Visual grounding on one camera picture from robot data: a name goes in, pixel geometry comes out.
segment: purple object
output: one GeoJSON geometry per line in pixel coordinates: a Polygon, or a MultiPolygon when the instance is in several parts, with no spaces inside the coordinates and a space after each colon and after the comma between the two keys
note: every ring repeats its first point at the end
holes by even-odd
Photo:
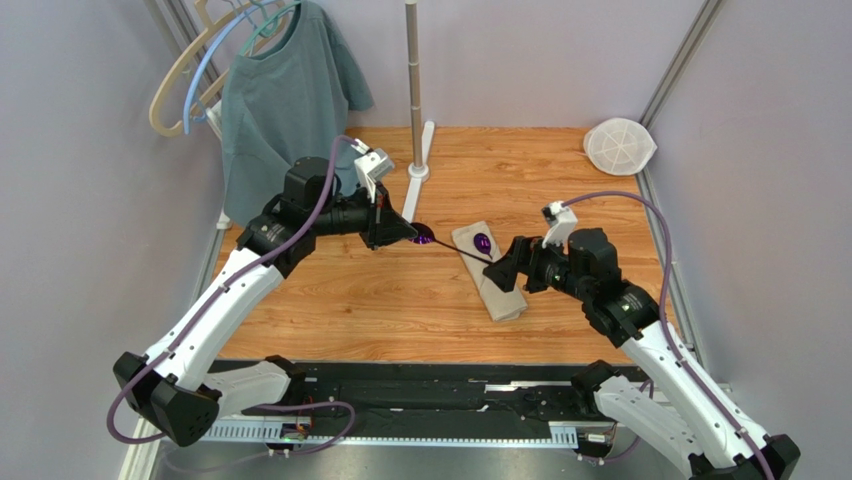
{"type": "Polygon", "coordinates": [[[415,230],[417,230],[417,236],[414,238],[409,238],[408,241],[411,243],[416,243],[418,245],[426,245],[427,243],[432,243],[435,241],[435,232],[429,228],[428,225],[414,222],[411,224],[415,230]]]}
{"type": "MultiPolygon", "coordinates": [[[[477,257],[476,255],[474,255],[472,253],[465,252],[464,250],[459,250],[458,248],[456,248],[452,245],[449,245],[447,243],[444,243],[444,242],[438,240],[437,238],[435,238],[435,232],[433,232],[432,229],[429,228],[428,225],[425,225],[425,224],[422,224],[422,223],[417,223],[417,222],[412,222],[411,226],[414,227],[415,230],[417,230],[417,236],[409,239],[409,241],[411,243],[416,243],[418,245],[427,245],[429,243],[437,243],[438,245],[441,245],[442,247],[447,247],[450,250],[459,252],[462,255],[467,255],[468,257],[479,260],[480,262],[487,263],[489,265],[491,265],[493,263],[493,262],[489,262],[488,260],[486,260],[482,257],[477,257]]],[[[489,257],[491,257],[491,253],[490,253],[491,252],[491,241],[488,239],[487,235],[484,235],[484,234],[481,234],[481,233],[477,234],[476,237],[474,237],[474,243],[482,243],[483,245],[486,245],[487,248],[485,249],[484,252],[482,251],[482,247],[480,247],[479,245],[477,245],[476,249],[479,250],[482,253],[485,253],[489,257]],[[476,238],[479,237],[479,235],[482,235],[484,237],[484,239],[485,239],[484,243],[483,242],[476,242],[476,238]]]]}
{"type": "Polygon", "coordinates": [[[479,253],[488,255],[488,258],[491,258],[491,239],[488,238],[488,235],[484,233],[474,235],[473,246],[476,247],[479,253]]]}

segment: purple tag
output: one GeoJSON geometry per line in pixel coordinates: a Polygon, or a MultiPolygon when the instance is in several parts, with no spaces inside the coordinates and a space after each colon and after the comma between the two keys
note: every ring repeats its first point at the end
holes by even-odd
{"type": "Polygon", "coordinates": [[[491,258],[491,240],[488,238],[488,235],[484,233],[474,235],[473,246],[479,253],[488,255],[488,258],[491,258]]]}

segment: gray wall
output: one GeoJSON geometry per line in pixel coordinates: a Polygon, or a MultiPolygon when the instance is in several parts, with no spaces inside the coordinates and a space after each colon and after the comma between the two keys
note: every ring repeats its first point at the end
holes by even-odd
{"type": "Polygon", "coordinates": [[[3,2],[4,479],[116,478],[112,364],[189,305],[221,163],[206,129],[166,139],[148,126],[172,61],[141,1],[3,2]]]}
{"type": "MultiPolygon", "coordinates": [[[[340,27],[376,100],[353,123],[408,125],[404,0],[317,3],[340,27]]],[[[424,118],[509,127],[638,119],[701,3],[421,0],[424,118]]],[[[209,4],[214,18],[230,8],[209,4]]],[[[245,38],[245,30],[233,33],[216,64],[227,67],[245,38]]]]}
{"type": "Polygon", "coordinates": [[[713,375],[849,478],[852,3],[727,2],[650,163],[713,375]]]}

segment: pole base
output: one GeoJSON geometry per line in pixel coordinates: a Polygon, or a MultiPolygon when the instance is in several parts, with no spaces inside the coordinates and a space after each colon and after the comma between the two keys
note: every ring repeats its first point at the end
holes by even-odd
{"type": "Polygon", "coordinates": [[[414,221],[417,202],[420,200],[420,189],[426,180],[429,180],[429,152],[432,150],[434,137],[435,122],[428,120],[423,125],[423,166],[418,168],[413,163],[408,166],[411,182],[408,184],[408,194],[405,195],[405,205],[402,207],[402,218],[408,222],[414,221]]]}

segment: beige hanger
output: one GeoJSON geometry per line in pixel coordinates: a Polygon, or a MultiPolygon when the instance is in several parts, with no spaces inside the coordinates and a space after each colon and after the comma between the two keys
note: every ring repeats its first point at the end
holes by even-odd
{"type": "MultiPolygon", "coordinates": [[[[212,39],[220,30],[225,28],[225,25],[228,24],[231,20],[234,19],[236,13],[234,11],[226,13],[222,18],[213,22],[210,18],[210,13],[207,11],[207,1],[208,0],[195,0],[195,9],[198,11],[198,16],[201,18],[201,23],[204,25],[204,30],[198,35],[198,37],[189,44],[186,50],[178,57],[175,61],[172,68],[169,70],[169,73],[166,74],[166,77],[163,78],[163,81],[160,83],[160,88],[157,89],[157,93],[154,94],[154,100],[151,101],[151,108],[148,110],[148,121],[151,123],[151,127],[157,131],[160,135],[166,137],[176,137],[183,132],[183,120],[178,120],[177,123],[172,127],[166,127],[160,121],[160,111],[163,109],[163,104],[166,101],[166,98],[169,96],[169,92],[171,92],[172,88],[174,88],[175,83],[180,79],[184,72],[186,71],[187,65],[189,62],[195,58],[195,54],[198,53],[207,42],[212,39]]],[[[250,4],[240,5],[237,7],[237,11],[242,12],[246,8],[250,7],[250,4]]],[[[278,26],[278,30],[275,31],[274,35],[270,35],[269,38],[264,38],[257,42],[256,48],[261,48],[266,45],[270,40],[275,38],[281,31],[284,29],[284,26],[287,22],[281,22],[278,26]]],[[[222,87],[225,85],[225,79],[228,77],[228,70],[225,70],[222,75],[217,78],[210,87],[201,94],[201,103],[207,104],[210,100],[222,90],[222,87]]],[[[193,115],[200,115],[201,112],[198,111],[198,106],[193,106],[192,108],[193,115]]]]}

